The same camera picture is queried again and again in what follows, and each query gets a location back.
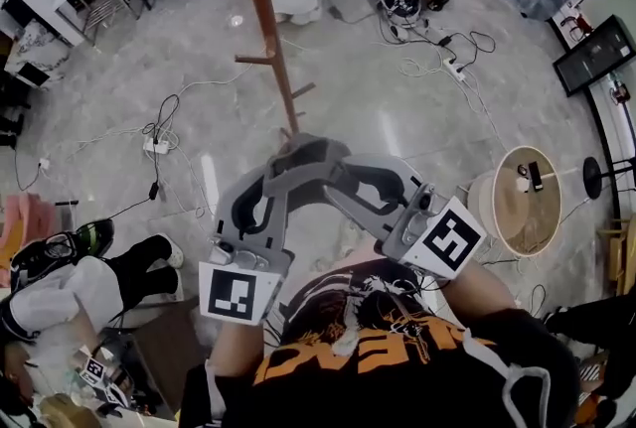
printed graphic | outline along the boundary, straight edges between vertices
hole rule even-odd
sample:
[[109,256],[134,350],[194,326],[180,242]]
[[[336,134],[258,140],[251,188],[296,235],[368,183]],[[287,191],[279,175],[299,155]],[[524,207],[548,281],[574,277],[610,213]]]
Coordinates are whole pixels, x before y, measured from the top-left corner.
[[424,239],[423,244],[456,271],[478,242],[479,233],[454,211],[449,210]]
[[255,290],[255,276],[217,269],[212,276],[208,311],[251,320]]

chair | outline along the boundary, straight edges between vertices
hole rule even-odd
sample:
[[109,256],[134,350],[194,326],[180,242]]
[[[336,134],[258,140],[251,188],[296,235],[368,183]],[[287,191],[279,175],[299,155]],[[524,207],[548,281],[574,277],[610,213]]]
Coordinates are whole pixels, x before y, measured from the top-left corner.
[[636,281],[636,215],[630,219],[614,219],[620,229],[599,230],[609,239],[608,278],[616,282],[616,295],[627,294]]

wooden pole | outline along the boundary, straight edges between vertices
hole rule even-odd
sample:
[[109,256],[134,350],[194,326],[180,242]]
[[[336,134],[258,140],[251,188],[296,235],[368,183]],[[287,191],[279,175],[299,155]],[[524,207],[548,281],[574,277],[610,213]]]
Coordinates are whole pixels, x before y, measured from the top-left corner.
[[289,85],[289,77],[285,67],[285,59],[280,48],[280,38],[276,29],[276,20],[274,18],[274,9],[271,0],[252,0],[260,30],[265,40],[265,58],[254,58],[249,56],[235,56],[237,63],[254,63],[259,65],[270,65],[274,70],[276,82],[282,95],[282,101],[285,105],[287,120],[292,134],[298,133],[298,119],[294,109],[293,96]]

concrete floor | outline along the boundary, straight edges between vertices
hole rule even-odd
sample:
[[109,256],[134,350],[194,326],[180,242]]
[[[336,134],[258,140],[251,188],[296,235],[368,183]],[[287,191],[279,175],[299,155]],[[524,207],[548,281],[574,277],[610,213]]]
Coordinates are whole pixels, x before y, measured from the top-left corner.
[[[234,16],[243,17],[241,25],[232,25]],[[451,77],[399,72],[401,58],[435,68],[434,48],[379,45],[377,18],[347,25],[327,13],[303,28],[280,27],[285,40],[302,47],[284,43],[292,85],[317,84],[296,100],[297,110],[306,112],[301,128],[342,140],[354,152],[401,156],[446,196],[461,196],[457,185],[467,186],[493,169],[506,150],[518,145],[540,148],[560,172],[580,167],[588,155],[602,157],[584,100],[565,98],[554,73],[552,61],[562,50],[546,24],[523,19],[508,0],[451,0],[442,12],[431,13],[430,21],[437,29],[476,30],[496,39],[496,52],[480,54],[471,71],[501,143],[479,100],[469,93],[480,110],[473,112]],[[460,61],[472,58],[464,40],[456,38],[450,47]],[[96,49],[73,51],[66,80],[34,94],[19,141],[23,184],[33,178],[38,159],[49,157],[48,177],[41,176],[32,191],[51,200],[78,199],[77,225],[145,199],[155,173],[142,152],[144,137],[118,131],[153,122],[162,100],[190,82],[237,77],[245,66],[234,62],[234,54],[257,55],[261,49],[250,0],[157,0],[138,21],[121,13],[100,32]],[[206,204],[188,162],[203,183],[202,157],[211,159],[222,191],[279,148],[278,128],[284,123],[269,68],[252,67],[231,83],[189,88],[174,117],[181,150],[160,158],[161,176],[169,187],[164,184],[161,200],[116,218],[116,241],[109,254],[165,231],[186,253],[187,288],[194,294],[197,262],[210,252],[211,217],[208,211],[196,211]],[[105,133],[111,135],[74,154],[79,141]],[[17,192],[13,171],[13,152],[0,150],[0,193]],[[578,172],[561,182],[566,215],[585,199],[585,192]],[[214,198],[214,188],[208,190]],[[540,283],[548,292],[542,312],[597,299],[605,260],[594,231],[603,225],[608,208],[605,191],[569,217],[538,257],[489,267],[526,309]],[[318,207],[294,214],[287,233],[288,247],[297,256],[293,276],[329,268],[361,238],[335,210]],[[481,260],[509,258],[496,242]],[[541,297],[536,292],[535,307]],[[215,324],[200,321],[199,327],[210,343]]]

extension cord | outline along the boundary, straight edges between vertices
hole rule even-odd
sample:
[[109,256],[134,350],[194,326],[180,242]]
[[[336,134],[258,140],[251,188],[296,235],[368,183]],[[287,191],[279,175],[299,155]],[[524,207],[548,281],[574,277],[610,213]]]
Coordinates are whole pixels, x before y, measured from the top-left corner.
[[160,140],[156,144],[153,144],[152,137],[148,137],[143,143],[143,148],[149,153],[168,154],[168,151],[170,151],[170,143],[166,140]]
[[457,69],[455,68],[455,65],[451,62],[450,58],[444,60],[444,66],[446,67],[448,72],[453,76],[453,78],[457,80],[459,83],[466,80],[466,76],[464,75],[464,73],[460,73],[459,71],[457,71]]

